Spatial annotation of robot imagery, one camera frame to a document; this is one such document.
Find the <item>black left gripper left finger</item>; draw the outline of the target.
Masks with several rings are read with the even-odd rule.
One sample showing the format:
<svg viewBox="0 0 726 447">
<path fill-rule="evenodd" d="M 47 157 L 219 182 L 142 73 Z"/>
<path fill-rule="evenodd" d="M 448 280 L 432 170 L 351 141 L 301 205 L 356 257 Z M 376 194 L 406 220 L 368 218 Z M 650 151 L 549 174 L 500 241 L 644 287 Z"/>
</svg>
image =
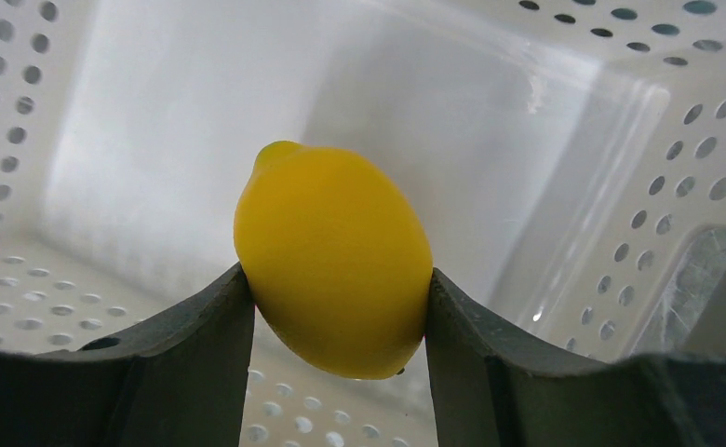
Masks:
<svg viewBox="0 0 726 447">
<path fill-rule="evenodd" d="M 36 356 L 62 386 L 42 445 L 238 445 L 253 313 L 235 264 L 141 323 L 77 351 Z"/>
</svg>

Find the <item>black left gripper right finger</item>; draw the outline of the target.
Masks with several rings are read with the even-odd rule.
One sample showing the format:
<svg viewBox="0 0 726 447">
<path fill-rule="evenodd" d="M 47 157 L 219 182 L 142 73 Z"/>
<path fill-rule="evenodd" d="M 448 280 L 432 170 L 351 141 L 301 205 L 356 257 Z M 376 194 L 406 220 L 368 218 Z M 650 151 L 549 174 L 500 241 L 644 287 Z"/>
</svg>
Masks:
<svg viewBox="0 0 726 447">
<path fill-rule="evenodd" d="M 441 446 L 638 446 L 638 387 L 498 316 L 439 269 L 426 352 Z"/>
</svg>

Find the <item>yellow lemon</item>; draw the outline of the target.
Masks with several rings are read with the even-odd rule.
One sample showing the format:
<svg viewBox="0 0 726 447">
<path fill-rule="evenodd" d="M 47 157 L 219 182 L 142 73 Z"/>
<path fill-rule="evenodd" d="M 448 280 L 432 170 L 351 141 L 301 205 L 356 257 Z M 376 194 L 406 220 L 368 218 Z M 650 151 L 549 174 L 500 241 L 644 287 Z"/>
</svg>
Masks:
<svg viewBox="0 0 726 447">
<path fill-rule="evenodd" d="M 364 156 L 266 145 L 237 203 L 234 244 L 265 321 L 305 362 L 382 380 L 413 357 L 432 252 L 409 201 Z"/>
</svg>

